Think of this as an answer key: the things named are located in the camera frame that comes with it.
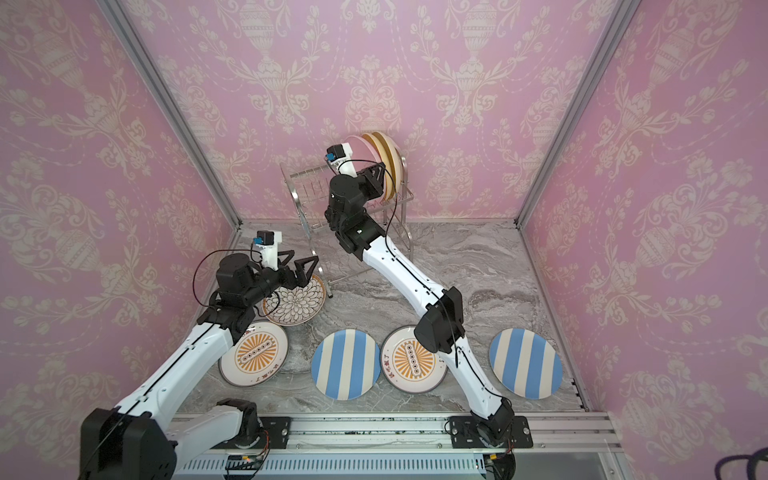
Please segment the yellow bear plate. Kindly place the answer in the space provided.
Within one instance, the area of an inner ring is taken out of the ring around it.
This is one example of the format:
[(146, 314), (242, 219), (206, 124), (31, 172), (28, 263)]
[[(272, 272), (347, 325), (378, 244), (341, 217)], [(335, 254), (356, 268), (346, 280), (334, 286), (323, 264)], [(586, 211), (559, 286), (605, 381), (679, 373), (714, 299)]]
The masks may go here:
[(394, 140), (380, 131), (364, 133), (362, 135), (378, 152), (381, 163), (385, 166), (383, 199), (390, 200), (396, 194), (396, 160), (400, 159), (398, 148)]

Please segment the pink bear plate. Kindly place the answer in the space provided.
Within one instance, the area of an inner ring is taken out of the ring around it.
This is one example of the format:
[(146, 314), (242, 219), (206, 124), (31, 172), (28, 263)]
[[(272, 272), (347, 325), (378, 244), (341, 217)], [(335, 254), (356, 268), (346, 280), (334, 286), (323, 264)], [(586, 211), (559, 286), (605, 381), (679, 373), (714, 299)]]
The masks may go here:
[(352, 162), (356, 172), (372, 166), (373, 162), (380, 163), (380, 157), (376, 149), (365, 138), (360, 135), (349, 135), (344, 139), (352, 150)]

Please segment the cream beige plate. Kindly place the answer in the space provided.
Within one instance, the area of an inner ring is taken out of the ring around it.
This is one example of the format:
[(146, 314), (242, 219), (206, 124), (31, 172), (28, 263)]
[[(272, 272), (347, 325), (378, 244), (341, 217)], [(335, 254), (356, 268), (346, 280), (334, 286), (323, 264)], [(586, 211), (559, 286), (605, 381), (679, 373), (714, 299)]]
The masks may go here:
[(385, 133), (375, 131), (370, 134), (380, 160), (392, 178), (385, 176), (384, 198), (393, 199), (400, 191), (405, 180), (402, 155), (396, 143)]

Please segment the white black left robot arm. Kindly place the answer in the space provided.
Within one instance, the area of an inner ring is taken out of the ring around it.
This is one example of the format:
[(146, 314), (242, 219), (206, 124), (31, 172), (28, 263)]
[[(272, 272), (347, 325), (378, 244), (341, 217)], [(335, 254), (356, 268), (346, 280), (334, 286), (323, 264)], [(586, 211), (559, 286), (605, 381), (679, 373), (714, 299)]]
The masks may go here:
[(189, 461), (232, 442), (249, 448), (266, 437), (255, 403), (225, 399), (196, 419), (172, 420), (209, 368), (229, 352), (256, 317), (257, 305), (278, 289), (309, 284), (317, 256), (290, 250), (227, 251), (217, 287), (182, 344), (139, 387), (111, 409), (94, 409), (80, 430), (82, 479), (170, 479)]

